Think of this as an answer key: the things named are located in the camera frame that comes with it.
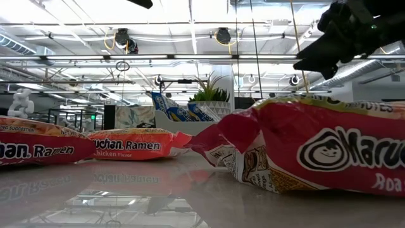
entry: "white tabletop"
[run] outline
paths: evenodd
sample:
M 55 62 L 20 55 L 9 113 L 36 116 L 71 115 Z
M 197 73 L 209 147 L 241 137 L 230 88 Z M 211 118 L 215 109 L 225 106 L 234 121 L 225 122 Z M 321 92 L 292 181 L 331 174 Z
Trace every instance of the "white tabletop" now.
M 405 200 L 278 195 L 197 154 L 0 170 L 1 227 L 405 227 Z

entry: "ramen package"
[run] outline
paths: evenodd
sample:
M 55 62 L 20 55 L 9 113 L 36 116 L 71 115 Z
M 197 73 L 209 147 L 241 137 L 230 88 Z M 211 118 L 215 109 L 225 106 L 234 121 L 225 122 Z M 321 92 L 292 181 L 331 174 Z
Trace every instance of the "ramen package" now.
M 87 133 L 96 152 L 91 158 L 107 160 L 148 160 L 182 155 L 191 136 L 162 129 L 117 129 Z
M 95 151 L 91 140 L 66 127 L 0 117 L 0 165 L 71 163 Z
M 405 196 L 405 110 L 323 96 L 264 99 L 186 145 L 274 193 L 343 189 Z
M 155 110 L 162 111 L 170 119 L 167 109 L 172 108 L 172 107 L 178 107 L 178 104 L 174 100 L 167 98 L 166 96 L 164 96 L 158 92 L 151 92 L 151 96 L 152 96 L 153 106 L 155 107 Z
M 196 118 L 190 116 L 189 111 L 184 108 L 172 107 L 167 109 L 167 114 L 174 122 L 195 122 Z
M 189 103 L 190 116 L 198 121 L 218 122 L 221 118 L 215 114 L 208 106 L 198 105 L 196 103 Z

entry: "fluorescent light fixture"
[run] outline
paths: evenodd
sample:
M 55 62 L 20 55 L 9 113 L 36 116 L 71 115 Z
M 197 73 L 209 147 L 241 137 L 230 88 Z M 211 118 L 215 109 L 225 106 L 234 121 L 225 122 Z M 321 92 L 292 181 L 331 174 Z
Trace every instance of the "fluorescent light fixture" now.
M 103 56 L 47 56 L 49 60 L 103 60 Z
M 232 55 L 219 54 L 176 54 L 175 59 L 232 59 Z
M 0 56 L 0 60 L 41 60 L 39 56 Z
M 240 91 L 241 93 L 260 93 L 260 91 Z M 302 94 L 302 93 L 306 93 L 306 91 L 262 91 L 262 93 L 282 93 L 282 94 L 290 94 L 290 93 L 298 93 L 298 94 Z M 308 91 L 308 93 L 311 94 L 316 94 L 316 93 L 330 93 L 331 91 Z
M 66 99 L 63 96 L 59 96 L 57 94 L 50 94 L 50 96 L 54 97 L 54 98 L 58 98 L 58 99 Z
M 80 94 L 88 94 L 88 93 L 103 93 L 108 91 L 78 91 Z
M 78 98 L 72 99 L 71 101 L 77 102 L 77 103 L 82 103 L 82 104 L 90 103 L 90 101 L 88 101 L 86 99 L 78 99 Z
M 26 87 L 29 89 L 36 89 L 36 90 L 42 90 L 45 89 L 45 87 L 37 85 L 37 84 L 31 84 L 31 83 L 18 83 L 18 86 Z
M 111 53 L 110 53 L 109 51 L 105 50 L 105 49 L 103 49 L 103 50 L 101 50 L 101 51 L 104 52 L 104 53 L 107 53 L 107 54 L 111 55 Z
M 403 60 L 405 55 L 403 54 L 373 54 L 367 57 L 368 60 Z
M 241 59 L 256 59 L 259 60 L 295 60 L 297 56 L 294 54 L 260 54 L 256 56 L 255 54 L 242 54 L 239 56 Z
M 75 91 L 44 91 L 43 93 L 50 93 L 50 94 L 68 94 L 68 93 L 75 93 Z
M 308 93 L 330 93 L 331 91 L 308 91 Z M 296 91 L 296 93 L 306 93 L 305 91 Z
M 134 55 L 134 54 L 127 54 L 127 55 L 114 55 L 110 56 L 112 60 L 150 60 L 150 59 L 167 59 L 167 55 L 165 54 L 156 54 L 156 55 Z

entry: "hanging wire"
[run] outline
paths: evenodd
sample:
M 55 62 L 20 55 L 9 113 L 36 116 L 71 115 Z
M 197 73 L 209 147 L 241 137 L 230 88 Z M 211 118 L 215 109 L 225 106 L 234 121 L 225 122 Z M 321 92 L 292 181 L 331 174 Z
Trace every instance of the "hanging wire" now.
M 296 32 L 296 42 L 297 42 L 297 48 L 298 48 L 298 52 L 301 51 L 301 48 L 299 47 L 299 41 L 298 41 L 298 30 L 297 30 L 297 24 L 296 24 L 296 17 L 294 15 L 294 8 L 292 6 L 292 0 L 290 0 L 290 5 L 291 5 L 291 13 L 292 13 L 292 21 L 294 22 L 294 30 Z M 304 87 L 305 87 L 305 91 L 308 94 L 309 90 L 308 90 L 308 83 L 306 81 L 306 77 L 304 74 L 304 70 L 301 70 L 302 73 L 302 79 L 304 79 Z
M 251 2 L 251 11 L 252 11 L 252 26 L 253 26 L 253 36 L 254 36 L 254 48 L 256 50 L 256 63 L 258 64 L 258 75 L 259 75 L 259 86 L 260 86 L 260 98 L 263 99 L 263 92 L 261 90 L 261 79 L 260 79 L 260 67 L 259 67 L 259 53 L 258 53 L 258 42 L 256 40 L 256 29 L 254 28 L 254 17 L 253 17 L 253 5 Z
M 238 42 L 238 0 L 235 1 L 235 21 L 236 21 L 236 54 L 239 54 Z M 240 74 L 239 74 L 239 57 L 236 59 L 238 67 L 238 108 L 240 108 Z
M 106 48 L 109 49 L 109 50 L 112 50 L 112 49 L 114 49 L 114 47 L 115 47 L 115 35 L 116 35 L 116 32 L 114 33 L 113 46 L 111 46 L 111 47 L 109 47 L 109 46 L 107 45 L 107 32 L 106 32 L 106 35 L 104 36 L 104 46 L 106 46 Z

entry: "white sculpture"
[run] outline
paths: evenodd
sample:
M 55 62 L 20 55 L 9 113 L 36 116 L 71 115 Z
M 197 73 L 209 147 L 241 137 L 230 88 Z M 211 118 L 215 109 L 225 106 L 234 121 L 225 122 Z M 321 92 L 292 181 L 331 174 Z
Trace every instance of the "white sculpture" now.
M 30 89 L 18 89 L 17 93 L 13 95 L 13 104 L 8 109 L 7 115 L 9 117 L 28 118 L 27 114 L 33 114 L 34 102 L 29 100 L 31 94 Z
M 75 126 L 74 123 L 69 122 L 69 121 L 66 119 L 66 117 L 64 117 L 64 118 L 62 119 L 62 123 L 66 124 L 66 127 L 67 127 L 67 128 L 80 132 L 80 129 L 79 129 L 77 126 Z M 87 124 L 87 123 L 91 123 L 91 119 L 90 119 L 90 118 L 83 120 L 82 125 L 83 125 L 83 124 Z
M 74 123 L 69 122 L 66 117 L 62 119 L 62 122 L 66 124 L 66 127 L 75 131 L 78 131 L 78 128 L 75 126 Z

